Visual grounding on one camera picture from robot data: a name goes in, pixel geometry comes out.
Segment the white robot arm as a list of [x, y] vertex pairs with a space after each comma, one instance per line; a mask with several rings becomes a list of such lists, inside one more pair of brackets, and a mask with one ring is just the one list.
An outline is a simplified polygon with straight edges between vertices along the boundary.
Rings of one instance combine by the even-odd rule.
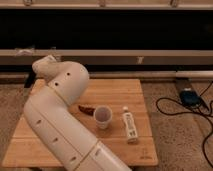
[[69, 112], [84, 93], [89, 73], [80, 63], [48, 55], [32, 64], [46, 85], [30, 95], [24, 117], [31, 129], [67, 171], [131, 171]]

